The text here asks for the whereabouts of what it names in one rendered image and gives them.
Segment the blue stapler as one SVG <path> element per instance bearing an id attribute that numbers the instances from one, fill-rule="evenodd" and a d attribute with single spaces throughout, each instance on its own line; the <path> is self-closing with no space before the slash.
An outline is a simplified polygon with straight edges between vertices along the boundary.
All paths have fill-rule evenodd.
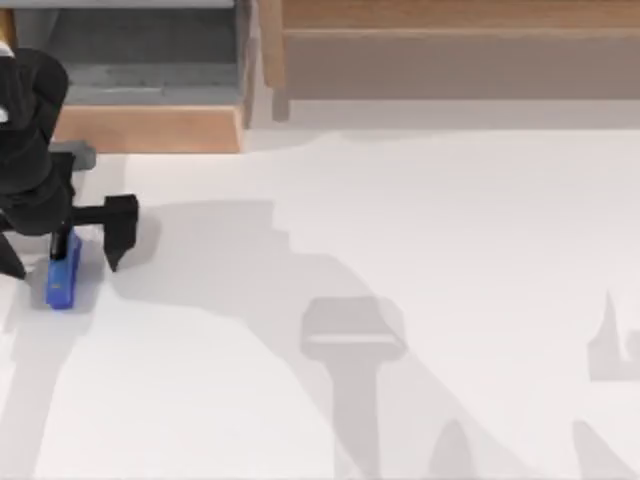
<path id="1" fill-rule="evenodd" d="M 45 301 L 53 310 L 74 306 L 81 250 L 82 241 L 73 228 L 51 237 Z"/>

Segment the pale grey rounded box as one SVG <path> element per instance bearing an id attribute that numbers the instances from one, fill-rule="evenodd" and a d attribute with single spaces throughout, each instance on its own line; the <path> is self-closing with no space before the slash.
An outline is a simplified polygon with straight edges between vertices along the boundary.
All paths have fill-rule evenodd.
<path id="1" fill-rule="evenodd" d="M 87 142 L 82 140 L 72 140 L 64 142 L 54 142 L 50 148 L 52 154 L 71 156 L 68 161 L 72 172 L 88 171 L 96 166 L 97 152 Z"/>

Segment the pale wooden drawer front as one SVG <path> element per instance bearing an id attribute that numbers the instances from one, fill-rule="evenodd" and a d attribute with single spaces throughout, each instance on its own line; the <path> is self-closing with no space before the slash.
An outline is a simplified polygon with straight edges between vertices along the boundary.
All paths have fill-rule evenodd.
<path id="1" fill-rule="evenodd" d="M 106 154 L 239 153 L 239 106 L 66 106 L 54 139 L 83 140 Z"/>

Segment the grey pierced drawer inside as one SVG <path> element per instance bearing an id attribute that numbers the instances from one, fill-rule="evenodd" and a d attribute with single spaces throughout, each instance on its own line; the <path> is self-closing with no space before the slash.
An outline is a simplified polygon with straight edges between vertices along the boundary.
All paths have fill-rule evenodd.
<path id="1" fill-rule="evenodd" d="M 237 105 L 251 0 L 0 0 L 20 46 L 64 66 L 74 106 Z"/>

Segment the wooden drawer cabinet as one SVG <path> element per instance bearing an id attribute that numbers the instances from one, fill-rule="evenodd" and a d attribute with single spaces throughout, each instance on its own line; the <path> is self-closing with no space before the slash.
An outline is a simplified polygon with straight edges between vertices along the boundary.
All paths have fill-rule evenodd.
<path id="1" fill-rule="evenodd" d="M 0 7 L 0 46 L 13 49 L 16 41 L 14 12 L 11 8 Z"/>

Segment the wooden cupboard with shelves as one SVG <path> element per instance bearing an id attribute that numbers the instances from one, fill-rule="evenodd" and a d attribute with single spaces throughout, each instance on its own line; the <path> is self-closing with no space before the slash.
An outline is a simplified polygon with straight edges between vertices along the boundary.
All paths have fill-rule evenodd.
<path id="1" fill-rule="evenodd" d="M 299 127 L 640 100 L 640 0 L 255 3 L 272 117 Z"/>

